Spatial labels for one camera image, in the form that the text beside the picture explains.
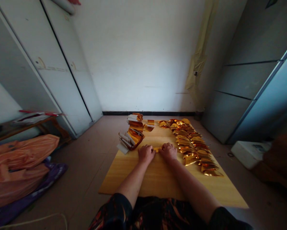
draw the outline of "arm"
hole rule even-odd
[[[155,150],[151,145],[145,145],[138,149],[138,156],[138,164],[116,190],[116,193],[121,193],[129,200],[132,208],[135,206],[147,167],[155,156]]]
[[[99,209],[89,229],[126,229],[126,222],[134,209],[144,174],[155,151],[151,145],[145,145],[138,149],[138,156],[138,164],[109,201]]]
[[[214,211],[221,207],[216,198],[177,160],[177,149],[170,143],[163,144],[159,153],[178,180],[183,193],[194,211],[208,224]]]

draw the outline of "white box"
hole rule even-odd
[[[263,154],[270,149],[270,146],[259,142],[237,141],[231,152],[249,170],[253,169],[263,160]]]

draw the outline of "white cable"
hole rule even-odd
[[[68,230],[67,218],[66,218],[66,216],[63,213],[54,213],[54,214],[51,214],[51,215],[46,216],[46,217],[42,217],[42,218],[39,218],[39,219],[26,221],[26,222],[22,222],[22,223],[18,223],[18,224],[4,225],[4,226],[1,226],[0,229],[6,228],[6,227],[16,227],[16,226],[21,226],[21,225],[25,225],[25,224],[30,224],[30,223],[38,222],[38,221],[41,221],[41,220],[44,220],[44,219],[47,219],[47,218],[50,218],[50,217],[53,217],[53,216],[57,216],[57,215],[60,215],[60,216],[63,217],[64,224],[66,226],[66,230]]]

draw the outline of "tiled floor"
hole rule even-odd
[[[173,117],[144,116],[144,119]],[[230,158],[230,146],[220,144],[192,117],[193,127],[203,135],[233,184],[250,209],[228,208],[238,219],[255,229],[287,229],[287,201],[269,186],[261,183],[236,158]],[[87,229],[100,206],[109,195],[98,194],[98,189],[115,157],[118,132],[128,129],[126,116],[104,116],[80,138],[52,155],[54,162],[66,163],[69,169],[53,187],[14,222],[23,222],[56,212],[64,213],[69,229]],[[17,229],[64,229],[59,217]]]

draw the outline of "hand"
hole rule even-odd
[[[163,144],[162,149],[159,149],[158,152],[167,162],[170,160],[177,159],[178,150],[173,146],[173,144],[170,143]]]
[[[138,149],[139,163],[146,164],[147,166],[151,163],[155,156],[156,151],[152,145],[145,145]]]

